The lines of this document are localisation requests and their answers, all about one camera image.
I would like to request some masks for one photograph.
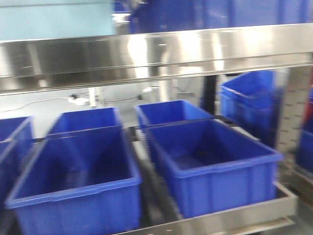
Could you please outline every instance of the metal post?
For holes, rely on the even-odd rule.
[[[202,108],[211,114],[215,114],[215,93],[217,75],[205,76],[203,83],[203,104]]]

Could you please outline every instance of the storage bin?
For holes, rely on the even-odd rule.
[[[275,144],[274,72],[254,71],[221,84],[221,114],[269,146]]]
[[[131,32],[306,23],[310,4],[310,0],[146,0],[131,15]]]
[[[124,1],[114,1],[114,13],[120,14],[120,13],[129,13],[130,9],[128,5]]]
[[[111,35],[112,13],[112,0],[0,0],[0,40]]]
[[[246,72],[221,84],[223,94],[251,108],[263,109],[273,105],[274,72]]]
[[[211,114],[187,100],[137,105],[135,109],[141,129],[170,122],[213,118]]]
[[[62,113],[48,131],[47,136],[59,138],[73,135],[77,131],[106,128],[122,128],[116,107]]]
[[[24,235],[107,235],[139,227],[139,171],[124,130],[46,139],[6,200]]]
[[[214,120],[146,129],[150,151],[185,218],[275,198],[282,154]]]
[[[33,144],[32,117],[0,119],[0,211]]]
[[[16,141],[17,167],[33,145],[32,120],[33,117],[0,119],[0,142]]]
[[[17,162],[16,142],[0,142],[0,212],[19,175],[20,169]]]

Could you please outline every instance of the stainless steel shelf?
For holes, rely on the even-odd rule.
[[[313,24],[2,41],[0,95],[312,63]]]

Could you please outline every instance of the metal rack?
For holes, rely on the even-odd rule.
[[[277,99],[277,149],[287,159],[280,180],[312,199],[313,180],[294,164],[312,71],[312,41],[313,23],[2,41],[0,95],[291,68],[277,84],[284,91]],[[296,213],[296,196],[277,187],[279,197],[272,201],[127,234],[248,234],[285,226],[291,224],[286,217]]]

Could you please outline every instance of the white power cable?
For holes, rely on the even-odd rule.
[[[68,100],[67,97],[57,97],[57,98],[52,98],[52,99],[37,100],[37,101],[30,102],[28,104],[25,104],[25,105],[23,105],[23,106],[21,106],[19,108],[0,111],[0,114],[11,112],[11,111],[16,111],[16,110],[19,110],[19,109],[23,109],[23,108],[25,108],[25,107],[27,107],[28,105],[31,105],[31,104],[40,103],[40,102],[46,102],[46,101],[52,101],[52,100],[57,100],[57,99],[66,99],[66,100]]]

